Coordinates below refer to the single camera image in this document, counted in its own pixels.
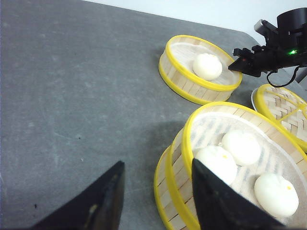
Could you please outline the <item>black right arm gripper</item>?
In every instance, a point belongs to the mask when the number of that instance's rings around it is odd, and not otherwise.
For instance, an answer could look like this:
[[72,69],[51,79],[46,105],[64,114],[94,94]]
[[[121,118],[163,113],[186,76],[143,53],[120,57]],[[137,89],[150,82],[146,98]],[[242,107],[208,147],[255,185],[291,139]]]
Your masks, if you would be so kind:
[[293,66],[307,65],[307,39],[299,36],[297,41],[283,44],[277,36],[267,39],[264,46],[253,46],[251,49],[235,48],[233,55],[238,59],[228,66],[229,70],[260,77],[261,73],[277,71]]

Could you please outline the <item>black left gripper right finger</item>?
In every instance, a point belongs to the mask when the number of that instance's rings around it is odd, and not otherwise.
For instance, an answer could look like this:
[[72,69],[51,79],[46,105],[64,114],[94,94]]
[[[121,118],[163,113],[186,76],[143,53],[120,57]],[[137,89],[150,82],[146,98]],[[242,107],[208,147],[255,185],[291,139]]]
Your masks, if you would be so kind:
[[198,159],[192,160],[192,187],[202,230],[287,230],[234,191]]

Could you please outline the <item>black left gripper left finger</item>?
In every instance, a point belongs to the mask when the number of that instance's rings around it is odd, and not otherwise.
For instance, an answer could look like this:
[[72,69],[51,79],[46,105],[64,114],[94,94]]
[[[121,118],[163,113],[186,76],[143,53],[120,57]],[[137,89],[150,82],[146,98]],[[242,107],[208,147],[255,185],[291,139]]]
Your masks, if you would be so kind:
[[31,230],[117,230],[124,201],[125,163],[118,161],[74,199]]

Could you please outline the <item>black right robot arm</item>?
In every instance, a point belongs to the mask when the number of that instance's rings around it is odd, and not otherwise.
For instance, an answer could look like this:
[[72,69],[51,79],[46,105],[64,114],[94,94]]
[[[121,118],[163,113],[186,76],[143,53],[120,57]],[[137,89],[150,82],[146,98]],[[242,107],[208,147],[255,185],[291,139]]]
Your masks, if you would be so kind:
[[[260,77],[286,67],[307,65],[307,10],[298,8],[280,14],[275,27],[260,20],[254,29],[265,46],[234,49],[237,60],[230,70]],[[236,193],[198,159],[192,160],[192,187],[202,230],[285,230],[286,226]]]

